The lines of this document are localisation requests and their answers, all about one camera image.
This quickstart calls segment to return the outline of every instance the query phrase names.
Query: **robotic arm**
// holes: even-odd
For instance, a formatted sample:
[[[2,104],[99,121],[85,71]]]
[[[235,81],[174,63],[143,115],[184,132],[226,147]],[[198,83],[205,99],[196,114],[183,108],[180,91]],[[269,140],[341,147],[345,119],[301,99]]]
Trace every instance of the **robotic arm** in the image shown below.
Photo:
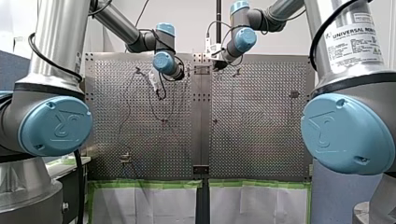
[[[160,23],[155,31],[142,33],[105,1],[43,1],[36,50],[72,72],[58,69],[37,54],[32,56],[30,73],[15,84],[12,103],[10,95],[3,94],[0,140],[5,150],[0,153],[62,156],[88,137],[92,118],[80,101],[84,95],[78,72],[89,8],[129,51],[154,50],[153,66],[159,72],[175,80],[184,77],[175,60],[175,28],[171,24]]]
[[[302,134],[311,154],[343,174],[395,170],[396,73],[384,65],[367,0],[278,0],[267,10],[231,7],[231,63],[256,43],[255,30],[280,32],[305,6],[313,36],[311,62],[319,83],[304,110]]]
[[[40,157],[76,151],[90,134],[92,114],[78,74],[90,10],[129,51],[154,50],[160,73],[184,77],[175,61],[175,28],[160,23],[142,33],[110,3],[41,1],[29,74],[14,92],[0,91],[0,220],[62,223],[62,184],[50,179]]]

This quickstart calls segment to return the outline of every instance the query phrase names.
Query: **black base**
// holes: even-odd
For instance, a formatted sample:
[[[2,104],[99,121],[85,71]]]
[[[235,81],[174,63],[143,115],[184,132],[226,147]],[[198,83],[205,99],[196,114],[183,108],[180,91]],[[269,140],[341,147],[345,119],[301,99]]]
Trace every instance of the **black base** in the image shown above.
[[[357,87],[361,85],[382,83],[382,82],[396,82],[396,73],[378,73],[368,76],[352,77],[341,80],[314,90],[311,93],[311,98],[315,98],[321,94],[340,91],[347,88]]]
[[[84,100],[84,94],[76,91],[70,91],[68,89],[47,86],[47,85],[39,85],[33,83],[15,83],[14,91],[38,91],[38,92],[46,92],[57,95],[67,95],[78,98],[79,100]]]

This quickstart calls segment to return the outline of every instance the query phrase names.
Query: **silver robot arm segment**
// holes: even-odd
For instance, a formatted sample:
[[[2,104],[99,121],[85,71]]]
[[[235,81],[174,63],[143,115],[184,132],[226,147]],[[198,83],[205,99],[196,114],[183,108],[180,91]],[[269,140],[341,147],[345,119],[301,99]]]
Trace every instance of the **silver robot arm segment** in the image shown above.
[[[296,11],[304,6],[304,0],[278,0],[265,11],[250,9],[248,2],[235,2],[230,11],[232,39],[223,52],[227,63],[248,52],[256,44],[254,31],[280,32]]]
[[[90,9],[97,12],[94,17],[99,22],[125,42],[129,51],[155,50],[153,65],[159,72],[175,80],[184,77],[183,69],[175,61],[173,25],[160,23],[155,31],[142,33],[106,3],[42,1],[34,43],[47,60],[34,53],[29,75],[15,84],[12,103],[9,96],[0,101],[2,154],[62,156],[76,150],[88,138],[92,115],[82,102],[84,94],[77,74]]]
[[[369,2],[278,0],[262,11],[238,1],[231,7],[232,40],[223,51],[223,60],[233,62],[256,43],[254,30],[280,32],[305,7],[319,83],[304,110],[302,135],[320,163],[343,174],[396,170],[396,73],[384,65]]]
[[[107,6],[107,0],[91,0],[91,11],[98,8],[103,10],[94,17],[124,41],[128,51],[140,53],[154,50],[153,65],[160,73],[174,80],[184,77],[184,71],[175,60],[175,27],[172,24],[159,23],[155,31],[144,30],[146,32],[142,33],[112,4]]]

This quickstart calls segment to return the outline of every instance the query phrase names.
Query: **metal pegboard wall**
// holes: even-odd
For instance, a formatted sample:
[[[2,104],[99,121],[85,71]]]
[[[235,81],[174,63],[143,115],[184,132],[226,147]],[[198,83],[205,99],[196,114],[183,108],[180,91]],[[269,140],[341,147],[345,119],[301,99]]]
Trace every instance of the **metal pegboard wall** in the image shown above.
[[[26,77],[30,60],[0,50],[0,91],[14,90],[14,84]]]
[[[190,74],[179,82],[164,80],[167,97],[160,101],[144,78],[151,60],[121,53],[88,58],[87,80],[94,82],[86,85],[94,116],[90,178],[192,178]],[[121,164],[120,156],[127,153],[132,163]]]
[[[307,180],[300,118],[313,78],[300,56],[248,55],[239,70],[215,73],[211,178]]]

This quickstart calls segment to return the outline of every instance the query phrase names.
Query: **black pole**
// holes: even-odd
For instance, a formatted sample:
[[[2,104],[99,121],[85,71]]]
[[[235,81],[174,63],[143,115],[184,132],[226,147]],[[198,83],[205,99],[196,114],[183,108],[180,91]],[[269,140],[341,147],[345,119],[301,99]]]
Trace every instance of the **black pole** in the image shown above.
[[[221,21],[221,0],[216,0],[216,21]],[[216,23],[216,43],[221,44],[221,23]]]

